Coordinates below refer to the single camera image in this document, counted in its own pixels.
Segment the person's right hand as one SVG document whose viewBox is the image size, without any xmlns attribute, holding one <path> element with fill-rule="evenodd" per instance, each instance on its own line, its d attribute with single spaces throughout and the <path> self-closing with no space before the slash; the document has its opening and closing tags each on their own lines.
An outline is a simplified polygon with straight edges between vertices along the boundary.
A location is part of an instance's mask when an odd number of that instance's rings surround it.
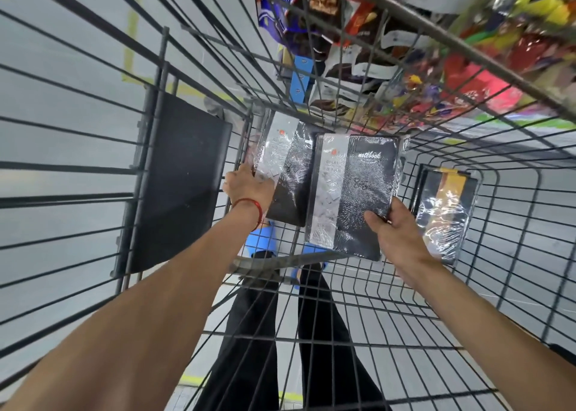
<svg viewBox="0 0 576 411">
<path fill-rule="evenodd" d="M 399 276 L 415 291 L 420 291 L 429 274 L 441 267 L 419 233 L 415 218 L 397 197 L 393 197 L 385 218 L 391 224 L 391 234 L 379 241 L 386 259 L 394 266 Z"/>
</svg>

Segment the person's left hand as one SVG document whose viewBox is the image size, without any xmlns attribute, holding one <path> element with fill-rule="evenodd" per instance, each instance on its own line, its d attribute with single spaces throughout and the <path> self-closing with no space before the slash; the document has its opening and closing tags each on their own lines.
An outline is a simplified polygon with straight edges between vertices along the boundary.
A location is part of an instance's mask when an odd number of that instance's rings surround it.
<svg viewBox="0 0 576 411">
<path fill-rule="evenodd" d="M 238 204 L 254 205 L 258 209 L 260 220 L 265 217 L 274 195 L 274 192 L 257 192 L 255 175 L 252 166 L 248 163 L 242 163 L 237 170 L 228 172 L 225 175 L 222 189 L 233 207 Z"/>
</svg>

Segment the black notebook white band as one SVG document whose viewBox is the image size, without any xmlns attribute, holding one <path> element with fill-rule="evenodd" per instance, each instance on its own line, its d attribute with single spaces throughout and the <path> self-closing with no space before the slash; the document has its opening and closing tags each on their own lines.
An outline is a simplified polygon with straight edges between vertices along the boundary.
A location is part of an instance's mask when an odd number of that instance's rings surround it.
<svg viewBox="0 0 576 411">
<path fill-rule="evenodd" d="M 317 136 L 306 214 L 308 244 L 381 261 L 364 212 L 387 216 L 398 192 L 409 137 L 323 133 Z"/>
<path fill-rule="evenodd" d="M 316 138 L 327 132 L 281 112 L 268 122 L 254 161 L 256 174 L 275 182 L 268 219 L 306 225 Z"/>
</svg>

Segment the person's left forearm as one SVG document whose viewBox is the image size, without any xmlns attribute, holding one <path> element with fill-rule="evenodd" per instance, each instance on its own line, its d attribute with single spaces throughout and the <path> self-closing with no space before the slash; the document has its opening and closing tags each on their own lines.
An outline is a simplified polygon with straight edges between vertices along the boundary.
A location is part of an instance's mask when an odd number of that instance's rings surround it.
<svg viewBox="0 0 576 411">
<path fill-rule="evenodd" d="M 2 411 L 163 411 L 258 209 L 238 204 L 193 245 L 97 310 Z"/>
</svg>

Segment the person's right forearm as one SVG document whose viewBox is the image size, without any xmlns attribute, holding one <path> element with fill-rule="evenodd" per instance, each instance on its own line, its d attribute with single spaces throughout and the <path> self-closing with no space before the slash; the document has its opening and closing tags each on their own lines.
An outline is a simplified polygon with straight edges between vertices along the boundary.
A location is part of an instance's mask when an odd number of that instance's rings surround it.
<svg viewBox="0 0 576 411">
<path fill-rule="evenodd" d="M 435 260 L 397 267 L 513 411 L 576 411 L 576 366 Z"/>
</svg>

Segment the blue left shoe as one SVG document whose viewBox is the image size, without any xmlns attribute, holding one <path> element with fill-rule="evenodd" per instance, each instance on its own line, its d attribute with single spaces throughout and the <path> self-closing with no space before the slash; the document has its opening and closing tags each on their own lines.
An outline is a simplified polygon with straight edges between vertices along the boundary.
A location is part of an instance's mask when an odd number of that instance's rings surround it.
<svg viewBox="0 0 576 411">
<path fill-rule="evenodd" d="M 277 251 L 277 237 L 275 225 L 272 221 L 266 221 L 250 232 L 244 243 L 243 250 L 250 258 L 254 259 L 276 257 Z"/>
</svg>

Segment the blue shoe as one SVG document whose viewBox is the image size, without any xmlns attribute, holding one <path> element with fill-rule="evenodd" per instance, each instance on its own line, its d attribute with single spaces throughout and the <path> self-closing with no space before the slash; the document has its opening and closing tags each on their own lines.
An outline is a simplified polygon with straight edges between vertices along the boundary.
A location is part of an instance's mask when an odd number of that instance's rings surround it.
<svg viewBox="0 0 576 411">
<path fill-rule="evenodd" d="M 305 254 L 310 254 L 310 253 L 323 253 L 326 251 L 327 250 L 322 248 L 322 247 L 319 247 L 319 246 L 316 246 L 316 245 L 313 245 L 310 243 L 306 243 L 304 245 L 304 247 L 302 248 L 301 253 L 303 255 L 305 255 Z M 304 266 L 299 267 L 299 268 L 294 268 L 294 269 L 292 269 L 291 277 L 299 281 L 301 278 L 301 273 L 304 270 L 311 270 L 313 272 L 323 272 L 323 270 L 326 268 L 326 266 L 327 266 L 327 262 L 322 262 L 322 263 L 307 264 L 307 265 L 304 265 Z"/>
<path fill-rule="evenodd" d="M 266 221 L 250 232 L 244 243 L 243 250 L 250 258 L 254 259 L 276 257 L 277 251 L 277 237 L 275 225 L 272 221 Z"/>
</svg>

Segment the wrapped black notebook yellow band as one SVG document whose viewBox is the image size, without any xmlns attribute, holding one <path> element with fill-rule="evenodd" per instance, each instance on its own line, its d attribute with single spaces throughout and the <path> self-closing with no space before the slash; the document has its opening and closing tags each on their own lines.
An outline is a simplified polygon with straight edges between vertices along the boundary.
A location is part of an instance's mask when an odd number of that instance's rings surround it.
<svg viewBox="0 0 576 411">
<path fill-rule="evenodd" d="M 475 172 L 419 166 L 409 208 L 429 253 L 448 267 L 457 262 L 480 185 Z"/>
</svg>

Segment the blue right shoe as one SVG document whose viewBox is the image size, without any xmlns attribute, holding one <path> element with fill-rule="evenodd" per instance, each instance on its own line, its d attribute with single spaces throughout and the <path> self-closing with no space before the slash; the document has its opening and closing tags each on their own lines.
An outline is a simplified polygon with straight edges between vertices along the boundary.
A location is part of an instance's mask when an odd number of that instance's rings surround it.
<svg viewBox="0 0 576 411">
<path fill-rule="evenodd" d="M 310 243 L 306 243 L 304 245 L 304 247 L 302 248 L 301 253 L 303 255 L 305 255 L 305 254 L 310 254 L 310 253 L 323 253 L 326 251 L 327 250 L 322 248 L 322 247 L 319 247 L 319 246 L 316 246 L 316 245 L 313 245 Z M 323 270 L 326 268 L 326 266 L 327 266 L 327 262 L 322 262 L 322 263 L 307 264 L 307 265 L 304 265 L 304 266 L 299 267 L 299 268 L 294 268 L 294 269 L 292 269 L 291 277 L 299 281 L 301 278 L 301 273 L 304 270 L 311 270 L 313 272 L 323 272 Z"/>
</svg>

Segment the black plastic cart seat flap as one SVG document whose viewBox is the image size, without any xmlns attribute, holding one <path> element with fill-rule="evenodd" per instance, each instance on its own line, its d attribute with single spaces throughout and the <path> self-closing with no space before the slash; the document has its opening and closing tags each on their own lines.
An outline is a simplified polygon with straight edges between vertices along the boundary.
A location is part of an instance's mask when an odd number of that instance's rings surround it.
<svg viewBox="0 0 576 411">
<path fill-rule="evenodd" d="M 171 94 L 160 108 L 135 237 L 122 235 L 114 278 L 168 261 L 214 218 L 232 126 Z"/>
</svg>

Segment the blue snack box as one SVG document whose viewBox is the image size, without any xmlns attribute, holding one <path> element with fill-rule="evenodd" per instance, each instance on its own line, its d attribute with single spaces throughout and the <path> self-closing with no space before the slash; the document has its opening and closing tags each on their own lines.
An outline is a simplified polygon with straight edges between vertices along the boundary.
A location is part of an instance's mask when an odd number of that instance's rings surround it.
<svg viewBox="0 0 576 411">
<path fill-rule="evenodd" d="M 294 103 L 305 102 L 306 92 L 311 80 L 315 62 L 310 58 L 295 56 L 293 59 L 292 79 L 290 81 L 289 95 Z"/>
</svg>

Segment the person's black trousers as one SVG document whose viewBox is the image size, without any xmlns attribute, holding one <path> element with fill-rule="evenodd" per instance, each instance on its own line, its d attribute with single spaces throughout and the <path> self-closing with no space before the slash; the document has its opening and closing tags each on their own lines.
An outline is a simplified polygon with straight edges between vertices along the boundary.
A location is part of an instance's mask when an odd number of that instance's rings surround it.
<svg viewBox="0 0 576 411">
<path fill-rule="evenodd" d="M 298 339 L 304 404 L 391 411 L 351 345 L 320 265 L 301 272 Z M 194 411 L 278 411 L 276 315 L 279 285 L 243 288 L 234 299 L 211 374 Z"/>
</svg>

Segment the shelf of chocolate snack packets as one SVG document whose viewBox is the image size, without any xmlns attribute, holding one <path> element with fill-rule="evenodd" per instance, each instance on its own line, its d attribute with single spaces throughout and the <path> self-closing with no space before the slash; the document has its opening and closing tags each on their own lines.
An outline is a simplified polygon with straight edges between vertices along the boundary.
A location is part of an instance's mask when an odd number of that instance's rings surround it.
<svg viewBox="0 0 576 411">
<path fill-rule="evenodd" d="M 286 80 L 288 95 L 294 57 L 315 62 L 305 102 L 295 103 L 300 110 L 355 132 L 375 135 L 385 129 L 391 108 L 384 91 L 399 72 L 383 53 L 400 61 L 408 51 L 381 49 L 382 35 L 399 29 L 385 10 L 366 0 L 255 2 L 258 25 L 282 51 L 279 77 Z"/>
</svg>

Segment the shelf of colourful candy bags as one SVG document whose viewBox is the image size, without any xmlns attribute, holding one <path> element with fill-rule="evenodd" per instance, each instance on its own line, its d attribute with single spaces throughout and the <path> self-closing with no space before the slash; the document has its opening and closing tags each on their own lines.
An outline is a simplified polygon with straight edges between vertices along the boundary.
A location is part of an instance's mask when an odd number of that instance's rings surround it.
<svg viewBox="0 0 576 411">
<path fill-rule="evenodd" d="M 476 0 L 461 14 L 404 5 L 576 110 L 576 0 Z M 399 30 L 425 35 L 422 29 L 394 20 Z M 425 50 L 408 48 L 401 61 L 421 76 L 400 71 L 385 90 L 385 100 L 395 109 L 404 105 L 405 112 L 414 116 L 444 120 L 478 102 L 498 114 L 510 112 L 514 119 L 556 115 L 483 65 L 434 39 Z"/>
</svg>

